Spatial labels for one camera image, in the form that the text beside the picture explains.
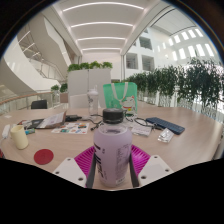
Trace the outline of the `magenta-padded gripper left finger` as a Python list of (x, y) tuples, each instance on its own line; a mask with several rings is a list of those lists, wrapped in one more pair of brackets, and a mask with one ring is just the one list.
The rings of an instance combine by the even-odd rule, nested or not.
[(84, 188), (92, 188), (95, 178), (95, 151), (91, 146), (75, 158), (66, 158), (54, 171), (56, 176)]

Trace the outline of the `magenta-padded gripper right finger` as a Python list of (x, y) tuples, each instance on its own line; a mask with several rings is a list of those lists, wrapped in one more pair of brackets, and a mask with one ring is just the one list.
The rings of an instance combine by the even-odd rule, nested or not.
[(129, 164), (134, 188), (143, 187), (173, 173), (159, 155), (149, 155), (135, 145), (131, 147)]

